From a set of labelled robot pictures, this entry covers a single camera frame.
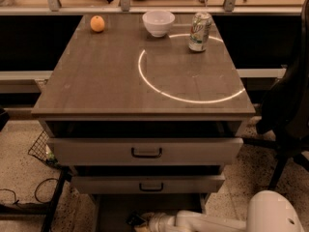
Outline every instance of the wooden surface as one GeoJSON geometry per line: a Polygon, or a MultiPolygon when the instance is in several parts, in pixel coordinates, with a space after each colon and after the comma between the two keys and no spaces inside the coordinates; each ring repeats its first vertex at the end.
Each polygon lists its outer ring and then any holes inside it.
{"type": "Polygon", "coordinates": [[[192,14],[176,14],[164,38],[146,31],[141,14],[102,16],[101,34],[91,31],[90,15],[83,17],[34,115],[215,119],[254,113],[215,25],[207,50],[194,53],[188,48],[192,14]]]}

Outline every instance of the drawer handle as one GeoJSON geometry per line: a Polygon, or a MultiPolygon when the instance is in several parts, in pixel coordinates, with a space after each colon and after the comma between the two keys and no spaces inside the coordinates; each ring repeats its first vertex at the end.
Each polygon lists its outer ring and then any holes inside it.
{"type": "Polygon", "coordinates": [[[163,183],[161,183],[161,186],[158,188],[143,188],[143,184],[139,184],[139,189],[141,191],[163,191],[163,183]]]}
{"type": "Polygon", "coordinates": [[[135,148],[131,148],[131,154],[134,158],[137,158],[137,159],[158,159],[162,156],[162,148],[159,148],[158,154],[153,155],[153,156],[137,155],[137,154],[135,154],[135,148]]]}

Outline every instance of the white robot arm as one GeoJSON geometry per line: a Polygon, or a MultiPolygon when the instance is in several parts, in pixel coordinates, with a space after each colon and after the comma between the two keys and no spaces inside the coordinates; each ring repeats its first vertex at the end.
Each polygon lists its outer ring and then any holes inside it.
{"type": "Polygon", "coordinates": [[[179,211],[176,216],[153,214],[145,224],[134,228],[136,232],[304,232],[291,203],[270,190],[250,200],[247,221],[179,211]]]}

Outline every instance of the cable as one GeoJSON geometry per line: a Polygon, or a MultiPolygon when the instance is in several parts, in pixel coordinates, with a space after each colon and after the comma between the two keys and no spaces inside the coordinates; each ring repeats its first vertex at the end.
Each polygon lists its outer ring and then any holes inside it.
{"type": "Polygon", "coordinates": [[[43,185],[45,182],[48,182],[48,181],[56,181],[58,183],[58,179],[56,178],[47,178],[45,180],[43,180],[42,182],[40,182],[35,190],[35,198],[36,200],[39,202],[39,203],[42,203],[42,204],[47,204],[49,203],[50,201],[41,201],[38,196],[37,196],[37,192],[39,191],[39,188],[41,187],[41,185],[43,185]]]}
{"type": "Polygon", "coordinates": [[[13,190],[6,189],[6,188],[0,189],[0,190],[9,191],[9,192],[11,192],[14,195],[14,203],[13,203],[14,205],[19,202],[19,200],[16,198],[16,193],[13,190]]]}

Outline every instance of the cabinet base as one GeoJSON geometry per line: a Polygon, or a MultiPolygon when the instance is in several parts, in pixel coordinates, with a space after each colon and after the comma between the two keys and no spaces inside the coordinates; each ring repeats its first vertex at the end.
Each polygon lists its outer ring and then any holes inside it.
{"type": "Polygon", "coordinates": [[[150,212],[175,215],[179,210],[201,213],[204,200],[200,194],[125,194],[99,195],[93,232],[132,232],[129,216],[150,212]]]}

